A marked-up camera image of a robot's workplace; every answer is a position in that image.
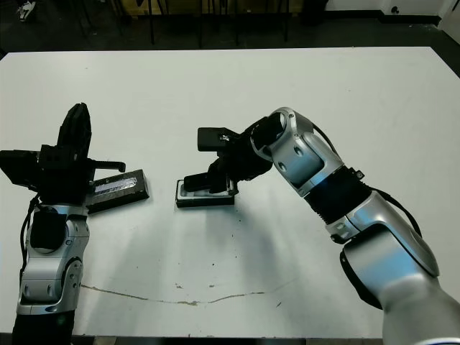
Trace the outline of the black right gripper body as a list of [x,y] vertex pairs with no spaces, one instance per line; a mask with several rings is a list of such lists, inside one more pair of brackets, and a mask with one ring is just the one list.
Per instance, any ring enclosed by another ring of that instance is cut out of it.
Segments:
[[208,168],[211,193],[224,192],[227,180],[236,188],[239,181],[252,180],[272,168],[271,161],[255,153],[248,136],[223,134],[222,138],[226,138],[225,150],[217,152],[218,158]]

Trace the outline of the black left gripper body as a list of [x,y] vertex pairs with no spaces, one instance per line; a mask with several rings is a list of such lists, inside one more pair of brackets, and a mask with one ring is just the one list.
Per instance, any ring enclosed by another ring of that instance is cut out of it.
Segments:
[[72,204],[81,206],[93,190],[91,183],[95,170],[125,171],[120,161],[93,160],[88,156],[89,146],[41,146],[38,165],[41,169],[38,193],[47,205]]

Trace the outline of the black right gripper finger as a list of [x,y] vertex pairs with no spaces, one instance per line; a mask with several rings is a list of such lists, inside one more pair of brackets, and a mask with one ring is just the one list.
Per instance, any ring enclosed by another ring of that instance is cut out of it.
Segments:
[[212,174],[208,172],[202,172],[194,175],[187,175],[184,177],[184,181],[187,183],[210,183],[213,180]]
[[211,193],[215,189],[216,184],[211,182],[185,180],[184,189],[187,192],[196,192],[200,190],[209,190]]

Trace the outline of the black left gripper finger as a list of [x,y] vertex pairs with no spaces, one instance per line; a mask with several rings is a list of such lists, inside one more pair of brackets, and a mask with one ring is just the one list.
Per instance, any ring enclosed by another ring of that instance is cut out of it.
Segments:
[[91,116],[89,114],[88,107],[85,103],[80,104],[80,116],[79,116],[79,151],[82,157],[87,157],[89,147],[91,144]]
[[67,113],[62,125],[60,126],[60,131],[57,139],[57,146],[60,149],[66,149],[68,151],[69,157],[74,158],[75,156],[75,143],[74,143],[74,121],[76,119],[76,113],[78,110],[78,104],[75,104]]

